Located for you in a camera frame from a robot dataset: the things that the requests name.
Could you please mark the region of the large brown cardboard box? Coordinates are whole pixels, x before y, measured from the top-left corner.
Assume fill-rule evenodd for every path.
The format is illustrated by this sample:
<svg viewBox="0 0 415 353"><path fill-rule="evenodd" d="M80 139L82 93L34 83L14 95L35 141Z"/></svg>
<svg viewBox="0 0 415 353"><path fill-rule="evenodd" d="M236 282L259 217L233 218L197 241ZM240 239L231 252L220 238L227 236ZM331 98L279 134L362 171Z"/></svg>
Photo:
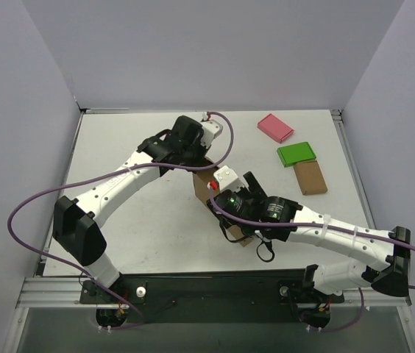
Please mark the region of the large brown cardboard box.
<svg viewBox="0 0 415 353"><path fill-rule="evenodd" d="M194 184L194 194L198 200L203 203L206 208L213 214L217 219L219 228L224 238L230 243L238 243L243 247L248 246L252 241L253 237L247 237L242 231L241 228L231 224L228 220L220 218L220 215L216 214L209 205L209 190L208 186L210 182L214 180L213 173L218 169L218 166L209 167L208 169L202 171L192 171L192 179Z"/></svg>

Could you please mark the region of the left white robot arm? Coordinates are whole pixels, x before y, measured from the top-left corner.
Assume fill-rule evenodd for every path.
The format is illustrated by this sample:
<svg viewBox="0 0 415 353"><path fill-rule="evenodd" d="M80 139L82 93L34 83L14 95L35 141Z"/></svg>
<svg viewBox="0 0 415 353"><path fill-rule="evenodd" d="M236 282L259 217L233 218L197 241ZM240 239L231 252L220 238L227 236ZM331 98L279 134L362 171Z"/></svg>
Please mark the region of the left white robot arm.
<svg viewBox="0 0 415 353"><path fill-rule="evenodd" d="M106 254L101 232L106 220L143 186L163 176L167 167L134 169L152 163L200 166L212 142L222 132L215 121L198 122L181 115L171 129L145 139L114 176L75 199L66 196L54 206L53 238L99 283L97 294L116 302L123 293L121 276Z"/></svg>

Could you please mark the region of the small brown cardboard box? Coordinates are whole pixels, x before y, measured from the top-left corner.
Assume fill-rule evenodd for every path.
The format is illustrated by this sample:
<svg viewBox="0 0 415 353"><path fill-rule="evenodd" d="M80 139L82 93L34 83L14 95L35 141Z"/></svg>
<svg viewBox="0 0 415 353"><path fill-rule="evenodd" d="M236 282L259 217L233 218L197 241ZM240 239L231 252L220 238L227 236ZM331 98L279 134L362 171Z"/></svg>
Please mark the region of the small brown cardboard box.
<svg viewBox="0 0 415 353"><path fill-rule="evenodd" d="M304 196L319 195L328 192L319 163L316 160L300 162L294 165L299 189Z"/></svg>

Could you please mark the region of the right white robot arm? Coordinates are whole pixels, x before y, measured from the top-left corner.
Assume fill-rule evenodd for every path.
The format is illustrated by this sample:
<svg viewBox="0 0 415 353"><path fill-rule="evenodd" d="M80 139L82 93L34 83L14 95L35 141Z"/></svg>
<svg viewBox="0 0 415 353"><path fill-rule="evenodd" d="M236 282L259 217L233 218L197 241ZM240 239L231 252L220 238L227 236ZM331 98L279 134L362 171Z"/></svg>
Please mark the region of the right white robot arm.
<svg viewBox="0 0 415 353"><path fill-rule="evenodd" d="M225 166L207 184L207 205L221 230L236 226L244 239L257 238L275 258L274 241L304 243L335 252L346 261L309 265L303 290L331 295L354 288L372 288L393 297L409 294L411 232L358 227L317 213L290 199L267 196L252 173L239 177Z"/></svg>

